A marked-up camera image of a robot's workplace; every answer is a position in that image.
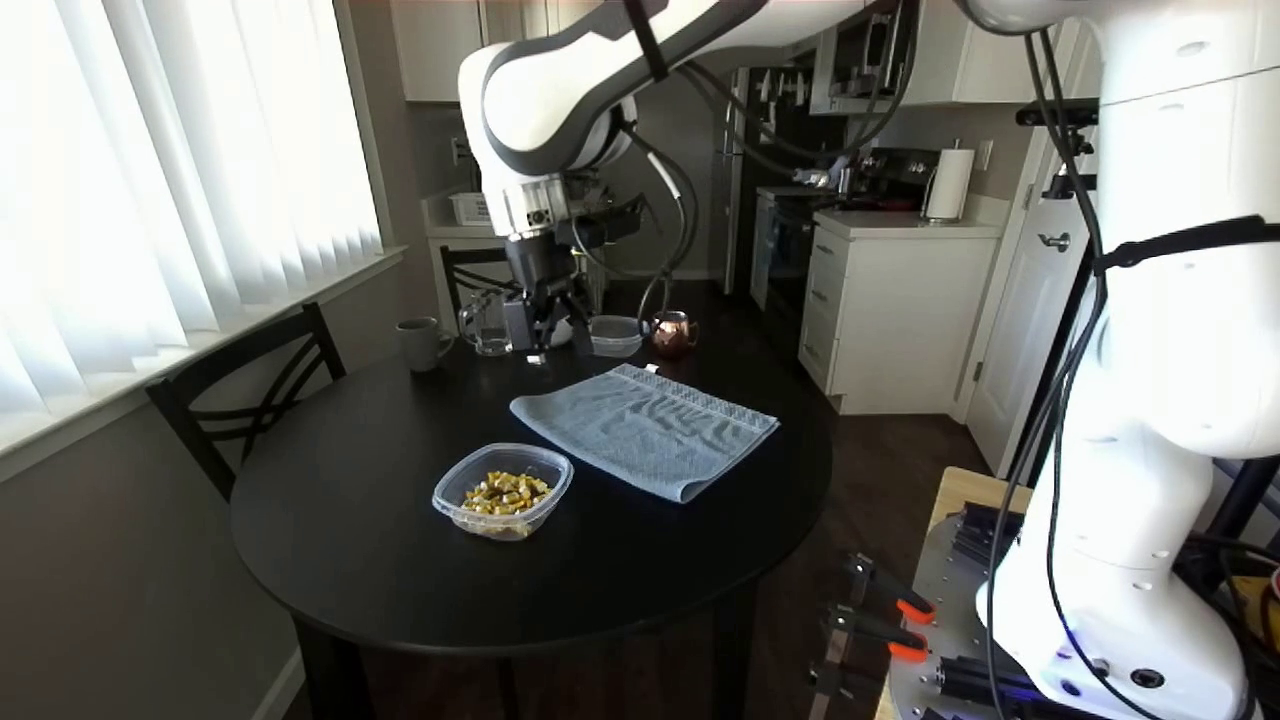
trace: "blue towel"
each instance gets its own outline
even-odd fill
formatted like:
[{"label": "blue towel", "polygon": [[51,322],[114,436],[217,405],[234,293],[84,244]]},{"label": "blue towel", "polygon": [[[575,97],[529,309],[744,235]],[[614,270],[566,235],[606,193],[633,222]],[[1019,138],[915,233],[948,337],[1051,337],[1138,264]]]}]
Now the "blue towel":
[{"label": "blue towel", "polygon": [[566,457],[671,503],[698,494],[779,423],[633,365],[547,395],[516,395],[511,417]]}]

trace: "window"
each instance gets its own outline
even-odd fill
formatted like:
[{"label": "window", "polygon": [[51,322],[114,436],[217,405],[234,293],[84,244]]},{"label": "window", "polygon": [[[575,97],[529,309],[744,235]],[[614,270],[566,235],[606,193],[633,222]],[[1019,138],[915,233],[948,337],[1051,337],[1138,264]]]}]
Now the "window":
[{"label": "window", "polygon": [[332,0],[4,0],[0,453],[379,255]]}]

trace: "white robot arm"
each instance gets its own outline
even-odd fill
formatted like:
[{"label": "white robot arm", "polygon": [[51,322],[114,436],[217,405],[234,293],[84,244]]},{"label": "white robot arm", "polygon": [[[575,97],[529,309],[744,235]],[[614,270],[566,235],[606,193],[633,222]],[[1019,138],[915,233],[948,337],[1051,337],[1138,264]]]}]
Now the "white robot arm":
[{"label": "white robot arm", "polygon": [[461,66],[468,147],[492,229],[508,240],[522,346],[561,316],[572,255],[554,222],[575,214],[566,171],[626,147],[626,98],[674,64],[715,47],[790,47],[872,0],[603,0],[554,37],[478,47]]},{"label": "white robot arm", "polygon": [[1210,491],[1210,457],[1280,457],[1280,4],[960,4],[1008,37],[1091,22],[1099,251],[1172,248],[1096,281],[1109,309],[1078,356],[1058,458],[994,570],[994,638],[1058,704],[1242,717],[1239,648],[1172,561]]}]

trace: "chair back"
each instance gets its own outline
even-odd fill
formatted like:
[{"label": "chair back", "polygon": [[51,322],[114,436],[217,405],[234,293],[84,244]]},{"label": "chair back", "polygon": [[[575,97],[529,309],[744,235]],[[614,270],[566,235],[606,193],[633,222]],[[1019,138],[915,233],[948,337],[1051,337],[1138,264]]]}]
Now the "chair back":
[{"label": "chair back", "polygon": [[[268,367],[262,374],[253,374],[253,395],[208,405],[217,395],[211,386],[249,367]],[[272,423],[279,423],[286,406],[298,405],[303,386],[312,386],[319,371],[329,371],[329,379],[341,379],[344,359],[329,337],[319,309],[303,303],[298,313],[234,337],[233,342],[218,342],[196,365],[185,365],[178,371],[150,383],[147,395],[178,436],[178,445],[196,457],[203,475],[217,483],[217,491],[229,500],[234,489],[234,469],[243,463],[253,445]]]}]

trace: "clear plastic container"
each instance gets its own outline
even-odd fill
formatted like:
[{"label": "clear plastic container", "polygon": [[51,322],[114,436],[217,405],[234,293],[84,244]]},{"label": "clear plastic container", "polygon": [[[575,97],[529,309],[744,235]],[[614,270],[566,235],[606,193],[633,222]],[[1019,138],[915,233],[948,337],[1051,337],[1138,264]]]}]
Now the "clear plastic container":
[{"label": "clear plastic container", "polygon": [[590,356],[634,356],[644,342],[639,316],[590,316],[589,319]]},{"label": "clear plastic container", "polygon": [[[516,517],[478,517],[468,511],[468,491],[486,475],[486,472],[516,472],[516,475],[536,475],[547,483],[547,494],[539,494],[529,511]],[[550,447],[536,447],[536,445],[485,445],[472,457],[455,458],[437,491],[433,491],[433,507],[439,517],[448,517],[461,532],[472,537],[486,537],[486,540],[522,540],[532,537],[550,507],[562,500],[572,483],[572,458],[550,453]]]}]

